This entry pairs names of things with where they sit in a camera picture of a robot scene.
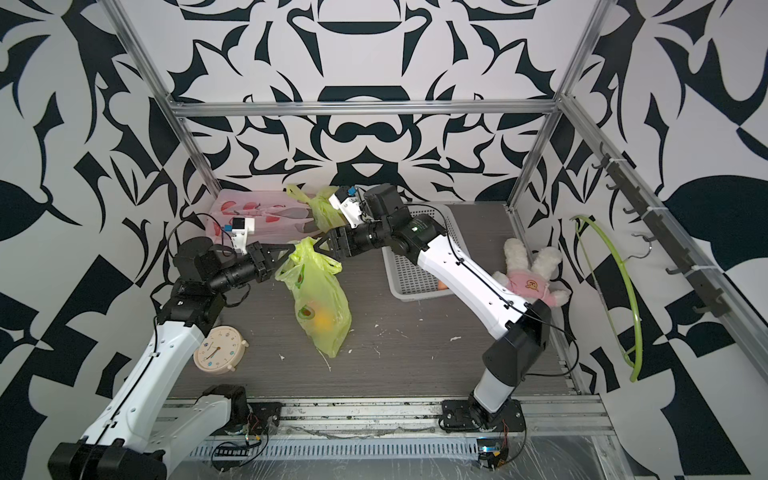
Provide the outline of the white plastic basket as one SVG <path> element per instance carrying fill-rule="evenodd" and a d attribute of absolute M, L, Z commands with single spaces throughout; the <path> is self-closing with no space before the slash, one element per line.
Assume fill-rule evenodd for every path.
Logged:
<path fill-rule="evenodd" d="M 450 208 L 445 205 L 411 205 L 413 215 L 427 214 L 437 220 L 449 233 L 452 244 L 464 253 L 469 250 Z M 439 281 L 429 272 L 412 264 L 406 257 L 395 254 L 389 247 L 382 249 L 387 280 L 392 295 L 403 301 L 413 302 L 450 296 L 449 289 L 440 289 Z"/>

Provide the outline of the green avocado plastic bag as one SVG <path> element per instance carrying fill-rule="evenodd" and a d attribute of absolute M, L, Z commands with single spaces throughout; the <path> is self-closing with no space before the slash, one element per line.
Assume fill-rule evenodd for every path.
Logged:
<path fill-rule="evenodd" d="M 352 314 L 347 296 L 336 278 L 342 271 L 342 264 L 316 253 L 313 250 L 316 241 L 311 237 L 298 241 L 295 251 L 277 271 L 275 279 L 292 294 L 296 320 L 315 348 L 326 357 L 335 358 L 350 330 Z M 314 332 L 312 321 L 319 311 L 335 314 L 336 325 L 332 332 Z"/>

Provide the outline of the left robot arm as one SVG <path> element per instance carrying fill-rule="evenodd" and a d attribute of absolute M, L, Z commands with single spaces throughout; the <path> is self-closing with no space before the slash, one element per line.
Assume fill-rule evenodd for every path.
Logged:
<path fill-rule="evenodd" d="M 54 479 L 165 479 L 209 435 L 248 427 L 244 387 L 206 389 L 169 427 L 153 427 L 168 395 L 225 308 L 227 292 L 271 279 L 292 244 L 248 245 L 228 253 L 207 237 L 184 241 L 173 258 L 179 277 L 153 336 L 118 393 L 75 443 L 61 443 L 47 468 Z"/>

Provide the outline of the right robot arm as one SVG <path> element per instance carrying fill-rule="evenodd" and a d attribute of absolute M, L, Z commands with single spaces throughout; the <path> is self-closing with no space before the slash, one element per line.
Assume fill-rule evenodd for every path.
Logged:
<path fill-rule="evenodd" d="M 319 246 L 337 259 L 388 248 L 445 284 L 478 317 L 494 343 L 483 354 L 485 371 L 470 402 L 488 417 L 500 412 L 546 349 L 549 307 L 502 286 L 455 245 L 445 220 L 412 212 L 393 185 L 333 187 L 329 203 L 347 224 L 324 234 Z"/>

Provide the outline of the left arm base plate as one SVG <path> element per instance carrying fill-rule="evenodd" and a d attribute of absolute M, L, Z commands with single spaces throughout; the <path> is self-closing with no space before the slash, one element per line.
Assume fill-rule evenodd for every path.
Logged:
<path fill-rule="evenodd" d="M 282 402 L 251 401 L 244 395 L 224 395 L 230 407 L 226 421 L 216 425 L 211 436 L 265 434 L 281 421 Z"/>

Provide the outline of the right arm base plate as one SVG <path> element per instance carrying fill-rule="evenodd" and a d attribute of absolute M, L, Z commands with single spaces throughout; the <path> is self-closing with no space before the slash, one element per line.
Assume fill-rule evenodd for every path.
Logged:
<path fill-rule="evenodd" d="M 442 401 L 438 425 L 448 433 L 523 432 L 527 429 L 518 400 L 508 399 L 497 412 L 489 413 L 473 397 Z"/>

